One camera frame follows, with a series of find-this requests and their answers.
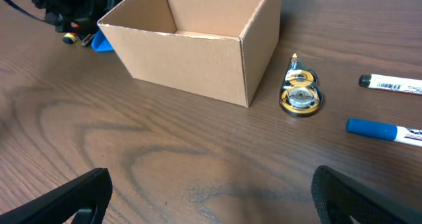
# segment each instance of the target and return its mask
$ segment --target brown wooden surface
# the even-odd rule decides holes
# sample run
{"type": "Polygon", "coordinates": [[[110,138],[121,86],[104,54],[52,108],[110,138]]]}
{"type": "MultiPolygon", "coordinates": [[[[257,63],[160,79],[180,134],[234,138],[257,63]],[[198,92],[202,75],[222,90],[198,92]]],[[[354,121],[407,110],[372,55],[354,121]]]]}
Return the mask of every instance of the brown wooden surface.
{"type": "Polygon", "coordinates": [[[104,223],[318,223],[309,190],[319,165],[422,210],[422,148],[345,132],[348,117],[422,128],[422,97],[357,85],[368,73],[422,78],[422,1],[283,8],[247,109],[133,80],[114,53],[65,45],[0,3],[0,213],[107,167],[104,223]],[[306,119],[278,106],[293,53],[327,97],[306,119]]]}

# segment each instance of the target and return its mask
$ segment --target marker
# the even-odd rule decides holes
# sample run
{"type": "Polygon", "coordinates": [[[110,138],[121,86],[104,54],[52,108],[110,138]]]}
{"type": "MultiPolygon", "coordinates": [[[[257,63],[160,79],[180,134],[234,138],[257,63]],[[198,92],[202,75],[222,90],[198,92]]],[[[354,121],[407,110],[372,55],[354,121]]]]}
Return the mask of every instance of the marker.
{"type": "Polygon", "coordinates": [[[422,96],[422,80],[370,74],[362,75],[359,78],[359,85],[369,89],[388,90],[422,96]]]}
{"type": "Polygon", "coordinates": [[[388,125],[364,119],[348,119],[346,131],[371,138],[422,146],[422,130],[402,126],[388,125]]]}

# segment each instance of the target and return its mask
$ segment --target black device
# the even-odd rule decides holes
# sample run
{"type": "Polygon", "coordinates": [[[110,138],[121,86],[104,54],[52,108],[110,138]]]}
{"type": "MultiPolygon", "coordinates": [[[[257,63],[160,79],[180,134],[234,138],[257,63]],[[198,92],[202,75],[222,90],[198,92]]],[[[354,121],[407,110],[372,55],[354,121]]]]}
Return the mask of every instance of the black device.
{"type": "Polygon", "coordinates": [[[4,224],[62,224],[76,213],[72,224],[100,224],[113,185],[105,168],[95,168],[19,208],[0,215],[4,224]]]}
{"type": "Polygon", "coordinates": [[[44,19],[26,12],[11,0],[4,0],[25,15],[55,26],[56,32],[81,35],[95,34],[97,21],[122,0],[32,0],[39,9],[45,9],[44,19]]]}
{"type": "Polygon", "coordinates": [[[322,224],[422,223],[422,213],[403,206],[327,166],[316,169],[312,198],[322,224]]]}

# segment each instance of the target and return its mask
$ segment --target box side panel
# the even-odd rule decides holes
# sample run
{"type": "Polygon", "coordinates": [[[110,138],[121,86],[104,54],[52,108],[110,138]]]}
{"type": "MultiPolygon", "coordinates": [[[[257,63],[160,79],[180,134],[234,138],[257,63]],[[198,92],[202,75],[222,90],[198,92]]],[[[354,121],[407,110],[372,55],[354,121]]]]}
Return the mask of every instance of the box side panel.
{"type": "Polygon", "coordinates": [[[264,0],[242,40],[248,105],[278,43],[282,0],[264,0]]]}
{"type": "Polygon", "coordinates": [[[123,0],[99,24],[152,32],[174,33],[176,25],[167,0],[123,0]]]}
{"type": "Polygon", "coordinates": [[[246,106],[239,39],[100,28],[134,78],[246,106]]]}
{"type": "Polygon", "coordinates": [[[260,0],[168,0],[177,29],[239,36],[260,0]]]}

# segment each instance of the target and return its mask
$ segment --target blue plastic piece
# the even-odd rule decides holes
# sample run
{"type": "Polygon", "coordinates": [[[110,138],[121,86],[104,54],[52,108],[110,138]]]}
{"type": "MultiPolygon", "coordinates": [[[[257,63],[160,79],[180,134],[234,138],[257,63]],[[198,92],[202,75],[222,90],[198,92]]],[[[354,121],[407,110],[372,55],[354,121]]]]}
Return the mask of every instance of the blue plastic piece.
{"type": "Polygon", "coordinates": [[[363,119],[348,119],[346,131],[371,138],[394,141],[397,135],[397,126],[363,119]]]}
{"type": "Polygon", "coordinates": [[[113,46],[111,46],[101,30],[98,30],[97,34],[95,34],[91,47],[95,52],[114,51],[113,46]]]}

